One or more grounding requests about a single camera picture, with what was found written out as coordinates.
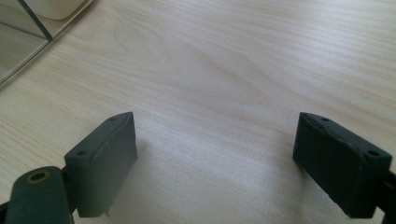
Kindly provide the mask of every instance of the wooden table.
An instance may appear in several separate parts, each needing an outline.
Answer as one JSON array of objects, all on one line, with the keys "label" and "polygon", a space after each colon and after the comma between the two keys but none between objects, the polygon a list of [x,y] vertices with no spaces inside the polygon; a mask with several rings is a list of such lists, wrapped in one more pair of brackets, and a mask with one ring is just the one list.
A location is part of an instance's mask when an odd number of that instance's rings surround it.
[{"label": "wooden table", "polygon": [[347,218],[291,155],[306,111],[396,156],[395,94],[391,1],[97,0],[0,89],[0,202],[134,111],[112,217],[76,223],[380,223]]}]

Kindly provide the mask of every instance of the black plastic bracket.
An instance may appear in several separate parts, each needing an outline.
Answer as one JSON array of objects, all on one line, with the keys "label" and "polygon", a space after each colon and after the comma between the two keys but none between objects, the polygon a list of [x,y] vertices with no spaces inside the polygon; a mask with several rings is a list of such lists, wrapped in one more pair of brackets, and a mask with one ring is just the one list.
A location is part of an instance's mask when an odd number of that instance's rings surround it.
[{"label": "black plastic bracket", "polygon": [[0,223],[74,223],[71,214],[99,217],[108,210],[137,159],[134,114],[107,119],[64,156],[66,166],[41,167],[19,177]]},{"label": "black plastic bracket", "polygon": [[383,223],[396,223],[396,178],[392,157],[334,121],[301,113],[293,158],[352,218],[371,218],[378,206]]}]

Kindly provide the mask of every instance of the glass panel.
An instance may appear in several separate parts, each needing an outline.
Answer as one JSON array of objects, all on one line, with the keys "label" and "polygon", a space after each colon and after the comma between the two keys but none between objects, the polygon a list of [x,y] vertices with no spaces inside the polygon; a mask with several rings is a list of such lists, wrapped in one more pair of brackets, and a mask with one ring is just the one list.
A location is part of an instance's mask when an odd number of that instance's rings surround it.
[{"label": "glass panel", "polygon": [[0,0],[0,84],[35,57],[92,1]]},{"label": "glass panel", "polygon": [[25,0],[49,33],[55,37],[64,30],[92,0]]},{"label": "glass panel", "polygon": [[17,0],[0,0],[0,23],[44,38],[43,33]]},{"label": "glass panel", "polygon": [[48,43],[18,1],[0,0],[0,83]]}]

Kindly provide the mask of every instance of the wood grain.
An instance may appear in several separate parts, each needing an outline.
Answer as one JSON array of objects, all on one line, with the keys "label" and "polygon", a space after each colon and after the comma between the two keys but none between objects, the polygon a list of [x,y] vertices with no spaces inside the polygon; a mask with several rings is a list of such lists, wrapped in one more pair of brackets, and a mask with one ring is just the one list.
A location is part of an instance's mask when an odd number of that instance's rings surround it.
[{"label": "wood grain", "polygon": [[112,217],[77,223],[380,223],[347,218],[291,154],[306,111],[396,155],[395,72],[391,1],[99,0],[0,90],[0,200],[132,110]]}]

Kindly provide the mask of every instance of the white object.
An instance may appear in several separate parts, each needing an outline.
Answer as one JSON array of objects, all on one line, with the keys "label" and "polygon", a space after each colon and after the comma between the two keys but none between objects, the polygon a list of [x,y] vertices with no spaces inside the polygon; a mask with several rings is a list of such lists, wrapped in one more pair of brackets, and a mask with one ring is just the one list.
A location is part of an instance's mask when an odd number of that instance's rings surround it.
[{"label": "white object", "polygon": [[25,0],[32,11],[51,20],[70,16],[84,0]]}]

